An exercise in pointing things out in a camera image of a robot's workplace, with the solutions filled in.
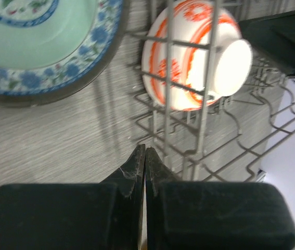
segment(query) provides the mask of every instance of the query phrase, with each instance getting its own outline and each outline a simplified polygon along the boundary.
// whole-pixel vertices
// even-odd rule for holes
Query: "wire rack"
[[[140,65],[134,65],[133,70],[143,75],[147,74],[158,80],[166,82],[165,106],[160,107],[151,101],[145,91],[134,94],[137,102],[148,107],[149,112],[135,118],[136,125],[145,134],[137,139],[138,143],[150,140],[151,146],[155,147],[163,155],[166,166],[169,166],[175,173],[186,180],[204,181],[232,181],[224,175],[225,172],[232,172],[241,165],[241,181],[255,181],[264,156],[288,140],[295,134],[295,93],[287,81],[287,77],[273,68],[268,59],[254,53],[254,62],[250,75],[243,88],[234,96],[223,97],[213,105],[207,106],[203,102],[202,108],[198,111],[179,112],[170,108],[170,88],[175,86],[193,91],[208,100],[208,89],[213,77],[210,65],[213,65],[216,53],[216,24],[218,22],[221,7],[228,9],[237,20],[258,17],[253,11],[259,6],[261,0],[215,0],[212,17],[212,30],[208,45],[198,45],[174,41],[172,39],[173,29],[173,0],[167,0],[168,6],[168,27],[165,38],[147,36],[146,30],[128,31],[128,33],[140,40],[153,40],[166,43],[167,68],[166,77],[143,72]],[[265,15],[283,13],[295,10],[295,1],[273,0],[265,4]],[[150,21],[154,22],[158,13],[157,0],[149,0]],[[170,79],[170,62],[172,58],[172,46],[198,47],[208,50],[208,59],[205,67],[205,91],[196,91],[189,87],[182,86]],[[280,108],[280,100],[288,95],[288,103]],[[286,114],[288,120],[276,121],[280,114]],[[259,131],[246,129],[248,122],[246,116],[256,117],[256,122],[264,122],[267,132],[260,134]],[[220,142],[209,142],[209,131],[217,127],[216,124],[227,124],[219,133],[223,137]],[[254,140],[248,138],[255,134]],[[218,161],[225,148],[230,148],[227,160]]]

